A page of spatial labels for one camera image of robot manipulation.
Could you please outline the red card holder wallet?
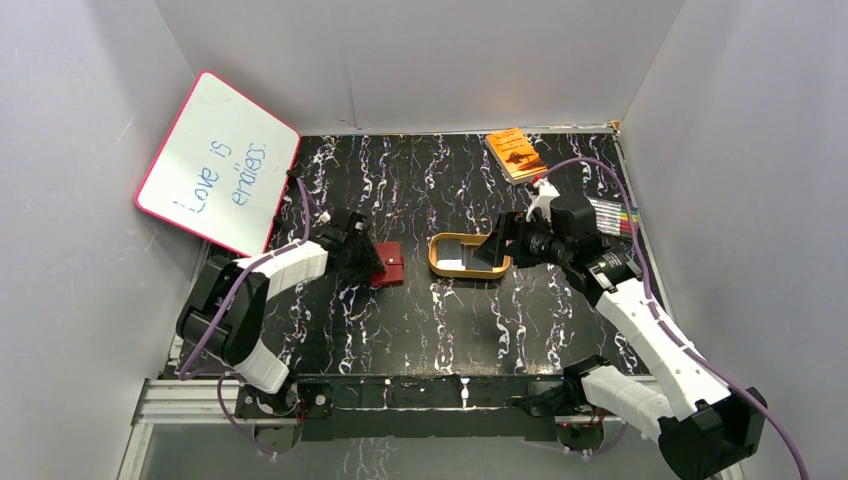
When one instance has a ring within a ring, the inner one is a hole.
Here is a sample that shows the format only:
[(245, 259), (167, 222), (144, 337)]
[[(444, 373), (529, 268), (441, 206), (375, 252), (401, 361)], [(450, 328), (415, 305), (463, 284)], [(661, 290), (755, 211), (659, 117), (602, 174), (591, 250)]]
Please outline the red card holder wallet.
[(404, 281), (404, 258), (399, 242), (383, 242), (376, 245), (376, 252), (383, 270), (375, 271), (370, 280), (372, 287), (402, 285)]

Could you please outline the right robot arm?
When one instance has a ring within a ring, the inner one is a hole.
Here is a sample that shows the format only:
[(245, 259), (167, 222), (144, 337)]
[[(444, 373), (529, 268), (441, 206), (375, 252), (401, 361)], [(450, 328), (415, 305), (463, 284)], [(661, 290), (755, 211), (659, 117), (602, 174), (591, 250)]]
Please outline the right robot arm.
[(555, 393), (577, 414), (618, 415), (654, 441), (680, 479), (706, 479), (753, 456), (765, 415), (753, 387), (733, 387), (695, 360), (695, 351), (657, 306), (647, 274), (626, 251), (605, 245), (584, 197), (556, 196), (529, 213), (504, 212), (475, 257), (518, 268), (550, 264), (635, 349), (660, 388), (652, 390), (592, 356), (563, 371)]

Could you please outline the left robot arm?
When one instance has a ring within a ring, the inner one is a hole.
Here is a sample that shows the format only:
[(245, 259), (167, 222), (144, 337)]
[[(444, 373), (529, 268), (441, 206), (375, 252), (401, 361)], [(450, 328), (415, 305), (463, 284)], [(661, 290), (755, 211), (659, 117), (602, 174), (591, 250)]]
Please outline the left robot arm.
[(337, 273), (354, 283), (384, 272), (370, 219), (337, 208), (323, 213), (303, 239), (254, 257), (207, 259), (176, 321), (176, 334), (231, 368), (260, 392), (275, 416), (294, 411), (297, 387), (290, 369), (261, 339), (267, 303), (305, 282)]

